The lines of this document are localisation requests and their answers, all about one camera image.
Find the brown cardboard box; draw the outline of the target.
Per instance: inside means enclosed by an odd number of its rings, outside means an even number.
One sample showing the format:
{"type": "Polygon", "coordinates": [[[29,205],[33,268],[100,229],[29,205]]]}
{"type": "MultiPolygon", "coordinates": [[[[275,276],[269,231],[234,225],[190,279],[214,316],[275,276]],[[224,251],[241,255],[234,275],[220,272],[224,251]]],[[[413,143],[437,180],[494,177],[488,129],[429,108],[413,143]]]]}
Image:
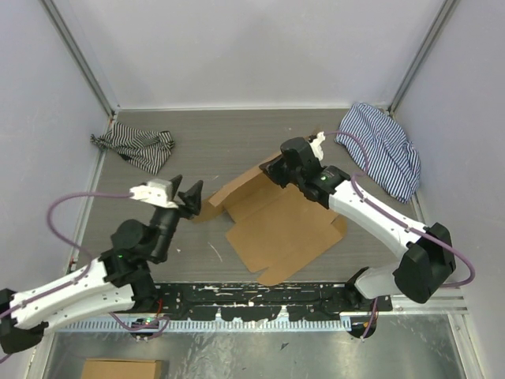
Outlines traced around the brown cardboard box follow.
{"type": "Polygon", "coordinates": [[[260,165],[279,154],[279,144],[256,148],[252,166],[207,197],[195,224],[221,215],[233,222],[225,237],[257,282],[273,286],[288,280],[347,234],[347,219],[308,201],[293,185],[274,184],[260,165]]]}

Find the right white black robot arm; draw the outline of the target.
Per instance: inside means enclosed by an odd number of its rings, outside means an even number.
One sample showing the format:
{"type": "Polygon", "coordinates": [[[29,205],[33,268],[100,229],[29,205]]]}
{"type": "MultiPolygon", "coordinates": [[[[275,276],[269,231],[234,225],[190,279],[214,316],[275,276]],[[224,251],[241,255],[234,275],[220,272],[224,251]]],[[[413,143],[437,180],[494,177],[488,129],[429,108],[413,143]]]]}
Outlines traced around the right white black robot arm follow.
{"type": "Polygon", "coordinates": [[[324,139],[322,133],[289,139],[260,169],[274,184],[294,185],[308,200],[352,220],[397,257],[396,264],[365,267],[346,282],[346,300],[353,310],[365,311],[375,298],[386,295],[426,303],[456,269],[449,230],[440,223],[427,227],[396,212],[345,171],[324,166],[324,139]]]}

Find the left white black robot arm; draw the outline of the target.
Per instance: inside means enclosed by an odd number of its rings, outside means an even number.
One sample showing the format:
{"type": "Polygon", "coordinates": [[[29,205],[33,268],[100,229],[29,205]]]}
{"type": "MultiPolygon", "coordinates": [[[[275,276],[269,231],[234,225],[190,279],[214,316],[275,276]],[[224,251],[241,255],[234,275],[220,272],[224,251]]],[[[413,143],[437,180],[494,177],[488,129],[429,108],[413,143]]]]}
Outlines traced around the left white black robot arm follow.
{"type": "Polygon", "coordinates": [[[84,267],[31,290],[1,291],[1,349],[10,356],[26,351],[44,336],[88,317],[134,311],[150,313],[159,295],[149,266],[166,261],[180,220],[202,208],[203,181],[186,191],[182,176],[151,179],[120,193],[154,208],[149,223],[130,219],[111,235],[112,247],[84,267]]]}

